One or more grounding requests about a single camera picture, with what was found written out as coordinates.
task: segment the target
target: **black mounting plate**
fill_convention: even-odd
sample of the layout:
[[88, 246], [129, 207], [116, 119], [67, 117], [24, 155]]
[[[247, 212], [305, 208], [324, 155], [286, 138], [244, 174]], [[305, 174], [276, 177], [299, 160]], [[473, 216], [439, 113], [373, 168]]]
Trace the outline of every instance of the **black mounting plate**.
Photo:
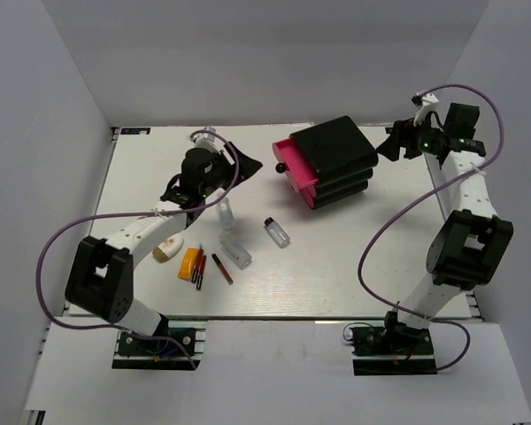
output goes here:
[[[195, 355], [195, 328], [169, 328], [168, 335], [177, 340], [187, 350], [189, 356]], [[190, 339], [188, 344], [183, 343], [183, 338], [186, 336]], [[120, 332], [118, 350], [115, 352], [119, 357], [112, 361], [112, 369], [193, 370], [179, 349], [168, 357], [156, 361], [159, 354], [164, 354], [172, 348], [171, 343], [162, 342], [162, 344], [154, 346], [146, 344], [145, 340], [136, 339], [126, 332]], [[195, 360], [195, 363], [198, 366], [199, 360]]]
[[[428, 330], [423, 331], [422, 339], [414, 347], [393, 352], [386, 344], [380, 344], [378, 335], [383, 327], [350, 327], [352, 331], [352, 366], [355, 376], [366, 375], [436, 375], [434, 349]], [[397, 359], [397, 355], [407, 358]]]

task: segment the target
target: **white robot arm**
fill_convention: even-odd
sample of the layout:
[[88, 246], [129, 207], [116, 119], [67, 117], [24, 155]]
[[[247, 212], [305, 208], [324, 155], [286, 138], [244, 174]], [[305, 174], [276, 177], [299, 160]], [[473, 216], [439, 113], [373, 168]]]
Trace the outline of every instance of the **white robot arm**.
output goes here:
[[[228, 143], [227, 151], [237, 158], [236, 177], [235, 165], [213, 141], [208, 135], [195, 140], [183, 159], [181, 174], [169, 181], [153, 215], [104, 239], [88, 236], [81, 241], [65, 288], [67, 301], [122, 328], [165, 336], [167, 318], [134, 298], [135, 267], [166, 238], [190, 226], [212, 192], [245, 182], [262, 166]], [[169, 214], [178, 209], [184, 212]]]
[[389, 311], [381, 332], [353, 329], [355, 347], [367, 356], [405, 349], [432, 353], [432, 347], [424, 346], [430, 341], [430, 321], [455, 296], [491, 280], [513, 235], [512, 224], [497, 216], [479, 168], [486, 151], [482, 142], [473, 139], [478, 107], [451, 104], [444, 125], [436, 116], [439, 128], [435, 128], [431, 116], [436, 114], [436, 97], [416, 96], [413, 102], [419, 107], [415, 117], [394, 122], [388, 139], [376, 151], [391, 161], [399, 160], [400, 148], [407, 159], [426, 153], [429, 160], [438, 161], [445, 182], [472, 170], [476, 173], [446, 189], [450, 211], [429, 248], [427, 273], [399, 303], [413, 313]]
[[[442, 174], [445, 181], [449, 181], [467, 171], [477, 171], [477, 166], [483, 162], [484, 158], [477, 153], [452, 151], [442, 164]], [[448, 190], [451, 207], [449, 213], [469, 211], [474, 217], [481, 217], [484, 220], [492, 220], [497, 216], [496, 210], [489, 200], [486, 179], [482, 173], [477, 172], [446, 190]], [[471, 249], [482, 248], [475, 237], [467, 238], [465, 246]], [[427, 317], [435, 317], [455, 296], [464, 291], [457, 286], [448, 284], [435, 285], [433, 276], [427, 273], [400, 305], [425, 314]], [[403, 311], [398, 312], [397, 319], [409, 328], [428, 328], [429, 326], [428, 320]]]

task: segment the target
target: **small vial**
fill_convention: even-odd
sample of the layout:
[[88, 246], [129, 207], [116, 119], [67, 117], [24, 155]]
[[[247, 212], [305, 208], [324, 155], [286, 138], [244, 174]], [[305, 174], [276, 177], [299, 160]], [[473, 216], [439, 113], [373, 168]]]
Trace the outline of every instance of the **small vial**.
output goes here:
[[234, 227], [234, 214], [232, 213], [232, 208], [230, 208], [228, 197], [225, 197], [216, 205], [216, 211], [219, 214], [220, 225], [222, 228], [228, 230], [229, 228]]
[[228, 254], [228, 257], [230, 257], [238, 267], [242, 269], [251, 263], [250, 253], [246, 251], [241, 243], [236, 242], [231, 235], [222, 232], [219, 235], [219, 241], [224, 252]]
[[277, 224], [277, 221], [271, 217], [268, 217], [265, 219], [264, 224], [265, 230], [267, 230], [269, 236], [272, 237], [272, 239], [280, 246], [280, 248], [285, 248], [289, 244], [291, 238], [287, 233], [285, 233], [285, 230], [283, 230], [283, 228]]

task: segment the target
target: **marker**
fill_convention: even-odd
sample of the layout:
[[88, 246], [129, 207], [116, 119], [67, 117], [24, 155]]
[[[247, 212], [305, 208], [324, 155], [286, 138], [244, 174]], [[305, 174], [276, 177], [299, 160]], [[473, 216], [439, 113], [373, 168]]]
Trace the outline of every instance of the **marker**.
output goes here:
[[220, 272], [222, 272], [222, 275], [224, 276], [224, 278], [227, 280], [227, 282], [231, 285], [232, 283], [234, 283], [234, 281], [232, 280], [232, 277], [230, 277], [230, 274], [228, 274], [227, 270], [225, 269], [224, 265], [222, 264], [222, 262], [219, 260], [219, 257], [216, 255], [216, 254], [212, 254], [212, 259], [214, 260], [214, 262], [216, 263], [216, 265], [219, 267], [220, 269]]
[[195, 259], [195, 270], [193, 270], [193, 275], [191, 276], [191, 282], [193, 283], [196, 282], [196, 278], [198, 277], [199, 267], [201, 266], [201, 259], [203, 259], [203, 254], [204, 254], [204, 249], [203, 249], [203, 246], [201, 245], [201, 249], [198, 250], [198, 254], [196, 255], [196, 259]]
[[196, 290], [201, 290], [203, 287], [204, 266], [206, 265], [206, 255], [201, 259], [201, 266], [198, 269], [198, 277], [196, 278]]

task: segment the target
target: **white wall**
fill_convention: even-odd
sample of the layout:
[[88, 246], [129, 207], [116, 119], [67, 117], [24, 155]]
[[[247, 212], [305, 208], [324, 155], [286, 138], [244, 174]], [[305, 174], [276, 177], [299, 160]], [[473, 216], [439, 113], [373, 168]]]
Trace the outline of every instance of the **white wall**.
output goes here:
[[[17, 423], [46, 320], [35, 262], [62, 224], [91, 213], [110, 129], [39, 0], [0, 0], [0, 425]], [[59, 312], [84, 228], [55, 247], [46, 299]]]
[[[486, 318], [501, 324], [531, 408], [531, 1], [491, 2], [449, 81], [490, 94], [504, 116], [506, 147], [488, 183], [515, 234], [492, 283], [476, 292]], [[450, 90], [441, 99], [476, 104]], [[476, 137], [493, 151], [496, 122], [486, 106], [481, 110]]]
[[411, 116], [487, 0], [43, 0], [108, 122]]

